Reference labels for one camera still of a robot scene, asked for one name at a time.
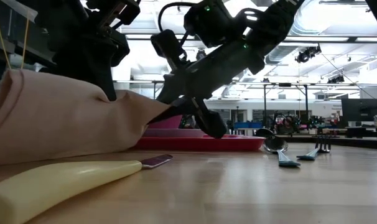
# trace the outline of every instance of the cable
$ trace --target cable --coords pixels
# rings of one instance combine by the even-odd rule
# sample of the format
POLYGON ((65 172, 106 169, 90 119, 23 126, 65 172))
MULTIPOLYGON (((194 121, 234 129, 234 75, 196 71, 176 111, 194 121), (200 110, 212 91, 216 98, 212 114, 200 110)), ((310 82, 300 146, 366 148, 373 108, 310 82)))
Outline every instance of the cable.
POLYGON ((174 7, 174 6, 187 6, 187 7, 192 7, 194 6, 195 3, 193 2, 172 2, 172 3, 169 3, 169 4, 166 4, 164 7, 162 7, 162 9, 159 11, 159 14, 158 14, 158 27, 159 27, 159 31, 162 32, 164 31, 163 28, 162 28, 162 25, 161 25, 161 19, 162 19, 162 15, 164 13, 164 11, 170 7, 174 7))
MULTIPOLYGON (((300 64, 298 63, 298 83, 300 83, 300 64)), ((298 114, 298 120, 300 121, 301 119, 302 119, 302 116, 301 116, 301 113, 300 113, 300 100, 301 100, 301 95, 300 94, 302 94, 301 93, 301 91, 299 91, 299 114, 298 114)))
POLYGON ((184 35, 183 35, 183 38, 180 40, 180 46, 183 46, 184 42, 187 40, 187 37, 189 36, 189 33, 186 32, 184 35))
POLYGON ((367 91, 365 91, 362 87, 358 86, 357 83, 353 82, 349 77, 347 77, 345 74, 343 74, 343 72, 341 72, 323 53, 321 53, 321 55, 323 55, 323 57, 325 59, 327 59, 327 61, 341 74, 343 75, 347 80, 349 80, 350 82, 352 82, 357 88, 359 88, 361 91, 363 91, 364 93, 366 93, 368 96, 370 96, 372 99, 376 99, 375 97, 371 96, 367 91))
MULTIPOLYGON (((141 0, 137 0, 136 3, 138 5, 140 5, 140 2, 141 0)), ((117 29, 118 27, 120 27, 121 25, 123 24, 122 20, 119 20, 119 22, 117 22, 115 25, 112 26, 113 29, 117 29)))
POLYGON ((28 26, 29 26, 29 10, 27 9, 27 24, 26 24, 26 34, 24 35, 24 46, 22 49, 22 60, 21 60, 21 69, 24 68, 24 59, 26 57, 26 48, 27 48, 27 36, 28 36, 28 26))
POLYGON ((1 26, 0 26, 0 39, 1 39, 1 43, 2 43, 4 57, 5 57, 6 62, 7 62, 7 66, 9 67, 9 69, 12 69, 12 67, 10 66, 9 57, 7 56, 6 48, 4 47, 4 42, 3 42, 3 38, 2 38, 2 32, 1 32, 1 26))

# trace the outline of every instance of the yellow string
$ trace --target yellow string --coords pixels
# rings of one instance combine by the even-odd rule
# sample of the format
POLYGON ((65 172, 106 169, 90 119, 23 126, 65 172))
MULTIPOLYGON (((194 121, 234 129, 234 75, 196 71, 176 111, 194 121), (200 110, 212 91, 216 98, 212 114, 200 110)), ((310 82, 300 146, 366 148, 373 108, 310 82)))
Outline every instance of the yellow string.
POLYGON ((0 27, 0 39, 1 39, 1 43, 2 43, 4 57, 6 58, 7 66, 9 66, 9 69, 12 69, 12 67, 10 66, 9 57, 7 56, 6 48, 4 47, 4 42, 3 42, 2 33, 1 33, 1 27, 0 27))
MULTIPOLYGON (((300 84, 300 63, 298 63, 298 84, 300 84)), ((302 94, 302 92, 301 91, 299 91, 299 99, 301 100, 301 94, 302 94)), ((298 101, 299 102, 299 117, 298 117, 298 119, 300 119, 302 116, 301 116, 301 111, 300 111, 300 104, 302 103, 301 101, 298 101)))
POLYGON ((26 24, 26 34, 24 36, 24 47, 22 49, 22 61, 21 61, 21 69, 24 68, 24 58, 26 57, 26 47, 27 47, 27 36, 28 36, 28 25, 29 25, 29 11, 27 9, 27 24, 26 24))

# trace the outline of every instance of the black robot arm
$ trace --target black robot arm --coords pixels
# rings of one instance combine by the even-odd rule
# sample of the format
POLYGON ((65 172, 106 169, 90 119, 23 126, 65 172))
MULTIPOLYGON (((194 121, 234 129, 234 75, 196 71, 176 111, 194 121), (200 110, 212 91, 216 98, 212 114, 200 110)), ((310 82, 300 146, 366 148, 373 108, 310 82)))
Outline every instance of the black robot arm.
POLYGON ((48 33, 48 49, 55 67, 42 72, 63 75, 99 86, 108 99, 116 99, 111 67, 129 53, 124 34, 116 30, 129 25, 140 13, 135 0, 18 0, 38 12, 37 26, 48 33), (115 26, 111 23, 119 19, 115 26))
POLYGON ((196 62, 180 57, 184 50, 171 30, 152 36, 158 55, 166 58, 172 68, 171 74, 164 76, 165 84, 157 100, 168 104, 180 102, 180 108, 173 106, 160 117, 164 119, 182 111, 193 114, 205 133, 221 138, 226 133, 223 121, 217 113, 208 111, 203 100, 231 83, 244 69, 253 74, 261 71, 265 56, 286 38, 304 1, 279 0, 264 12, 243 9, 234 18, 221 0, 204 0, 192 6, 185 15, 187 33, 196 35, 207 47, 219 46, 196 62))

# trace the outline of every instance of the wooden table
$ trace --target wooden table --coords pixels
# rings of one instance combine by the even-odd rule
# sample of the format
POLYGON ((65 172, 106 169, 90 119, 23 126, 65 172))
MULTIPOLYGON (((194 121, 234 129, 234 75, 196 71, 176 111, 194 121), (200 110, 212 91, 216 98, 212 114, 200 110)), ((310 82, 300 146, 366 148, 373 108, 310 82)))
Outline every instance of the wooden table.
MULTIPOLYGON (((290 144, 291 159, 314 144, 290 144)), ((143 159, 131 151, 60 161, 143 159)), ((73 197, 30 221, 44 224, 377 224, 377 150, 333 146, 300 169, 275 155, 174 152, 154 170, 73 197)), ((0 167, 0 181, 48 164, 0 167)))

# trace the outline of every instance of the fabric fold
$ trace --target fabric fold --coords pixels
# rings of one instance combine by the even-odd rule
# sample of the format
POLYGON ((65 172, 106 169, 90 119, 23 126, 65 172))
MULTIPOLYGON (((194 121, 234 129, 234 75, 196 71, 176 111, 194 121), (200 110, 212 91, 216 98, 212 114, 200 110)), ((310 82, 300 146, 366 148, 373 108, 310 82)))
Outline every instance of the fabric fold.
POLYGON ((126 90, 110 102, 91 83, 7 71, 0 82, 0 165, 123 151, 168 107, 126 90))

